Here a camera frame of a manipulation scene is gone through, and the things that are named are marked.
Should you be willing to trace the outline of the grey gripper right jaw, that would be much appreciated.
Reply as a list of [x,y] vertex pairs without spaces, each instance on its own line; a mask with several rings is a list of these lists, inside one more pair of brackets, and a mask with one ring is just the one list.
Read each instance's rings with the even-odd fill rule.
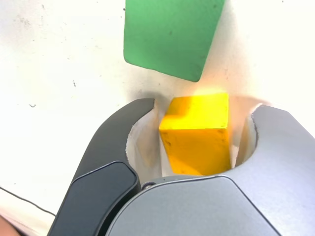
[[255,150],[211,177],[165,181],[133,197],[109,236],[312,236],[315,140],[287,111],[259,106]]

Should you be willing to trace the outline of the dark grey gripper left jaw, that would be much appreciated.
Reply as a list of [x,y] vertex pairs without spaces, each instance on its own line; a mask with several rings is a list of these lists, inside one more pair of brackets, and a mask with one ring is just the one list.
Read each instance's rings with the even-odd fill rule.
[[77,167],[51,236],[105,236],[120,210],[162,176],[158,107],[137,99],[111,115],[95,132]]

